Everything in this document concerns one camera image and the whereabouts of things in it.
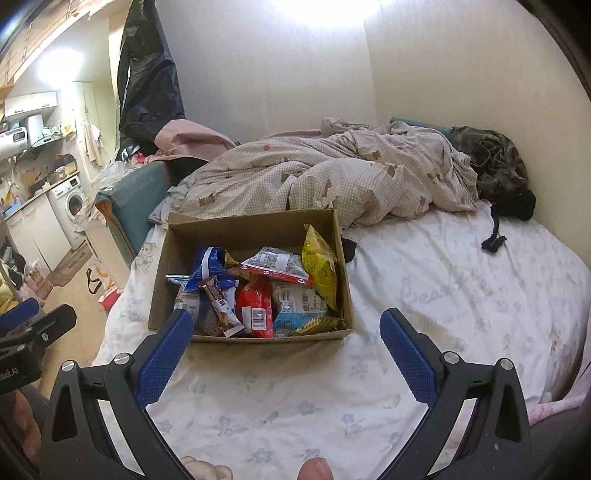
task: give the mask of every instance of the human hand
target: human hand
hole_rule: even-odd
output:
[[[301,466],[297,480],[335,480],[335,478],[324,458],[311,458]]]
[[[33,418],[31,405],[20,390],[15,391],[12,418],[17,427],[24,433],[21,443],[22,451],[33,465],[38,466],[41,454],[41,432]]]

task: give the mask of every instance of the yellow snack bag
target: yellow snack bag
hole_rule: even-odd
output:
[[[224,258],[224,264],[225,264],[224,266],[226,268],[228,268],[228,267],[234,267],[236,265],[240,265],[239,262],[237,262],[236,260],[234,260],[232,258],[232,256],[228,253],[228,250],[226,250],[226,256]]]
[[[345,321],[335,317],[316,317],[290,333],[290,336],[315,335],[345,328]]]
[[[326,304],[336,311],[336,255],[311,225],[306,225],[306,241],[301,262],[314,280],[314,288]]]

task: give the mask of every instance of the mattress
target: mattress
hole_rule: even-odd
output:
[[[358,246],[347,265],[356,332],[344,340],[192,343],[148,406],[173,451],[227,465],[235,478],[293,480],[305,460],[323,456],[335,478],[373,480],[426,412],[379,337],[390,307],[442,351],[487,364],[511,358],[528,405],[556,398],[584,340],[591,274],[534,220],[501,220],[505,246],[483,252],[492,220],[489,205],[478,206],[345,230]],[[156,226],[132,265],[95,365],[132,352],[149,333],[164,233]],[[110,407],[102,408],[124,464],[136,469]],[[453,456],[468,415],[465,405],[436,467]]]

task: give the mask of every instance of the camouflage fabric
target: camouflage fabric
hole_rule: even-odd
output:
[[[528,189],[525,164],[505,135],[494,130],[454,127],[450,140],[456,150],[470,155],[470,166],[478,175],[476,187],[481,199],[495,202]]]

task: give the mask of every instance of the range hood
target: range hood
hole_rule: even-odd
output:
[[[43,135],[43,117],[40,113],[25,120],[27,124],[29,148],[37,148],[62,139],[60,134]]]

